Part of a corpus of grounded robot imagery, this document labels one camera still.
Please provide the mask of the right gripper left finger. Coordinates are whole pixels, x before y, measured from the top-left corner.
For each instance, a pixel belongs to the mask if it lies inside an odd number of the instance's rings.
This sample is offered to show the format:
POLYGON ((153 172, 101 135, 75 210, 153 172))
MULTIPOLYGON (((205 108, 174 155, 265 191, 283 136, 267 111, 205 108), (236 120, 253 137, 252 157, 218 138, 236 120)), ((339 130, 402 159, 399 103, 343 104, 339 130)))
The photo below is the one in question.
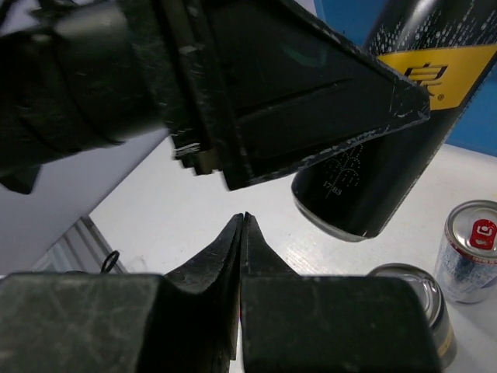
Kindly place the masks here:
POLYGON ((3 372, 226 372, 243 217, 167 274, 25 272, 1 281, 3 372))

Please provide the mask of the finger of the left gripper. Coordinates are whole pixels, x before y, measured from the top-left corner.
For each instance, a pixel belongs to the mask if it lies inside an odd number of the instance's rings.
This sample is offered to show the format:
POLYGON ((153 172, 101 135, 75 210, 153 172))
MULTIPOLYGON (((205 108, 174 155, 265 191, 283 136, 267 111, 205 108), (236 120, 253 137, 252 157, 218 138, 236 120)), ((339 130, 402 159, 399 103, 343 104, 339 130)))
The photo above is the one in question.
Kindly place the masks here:
POLYGON ((212 1, 243 163, 230 190, 295 173, 429 119, 427 92, 294 1, 212 1))

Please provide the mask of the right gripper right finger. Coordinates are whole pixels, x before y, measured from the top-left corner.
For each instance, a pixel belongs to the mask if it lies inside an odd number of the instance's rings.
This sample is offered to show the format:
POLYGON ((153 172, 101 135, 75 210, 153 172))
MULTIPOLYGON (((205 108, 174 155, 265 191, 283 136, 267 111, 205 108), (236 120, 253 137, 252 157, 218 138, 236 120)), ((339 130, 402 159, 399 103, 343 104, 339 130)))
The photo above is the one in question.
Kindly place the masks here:
POLYGON ((439 372, 418 297, 392 277, 303 276, 244 217, 242 360, 247 372, 439 372))

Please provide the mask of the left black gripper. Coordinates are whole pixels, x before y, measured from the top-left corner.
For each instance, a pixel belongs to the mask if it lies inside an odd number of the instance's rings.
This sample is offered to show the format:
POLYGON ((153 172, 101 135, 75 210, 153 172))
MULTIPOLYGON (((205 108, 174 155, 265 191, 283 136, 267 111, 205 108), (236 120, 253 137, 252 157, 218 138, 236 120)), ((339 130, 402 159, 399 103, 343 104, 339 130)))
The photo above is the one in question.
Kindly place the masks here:
POLYGON ((29 194, 41 168, 165 127, 182 166, 241 186, 218 1, 41 1, 1 38, 1 184, 29 194))

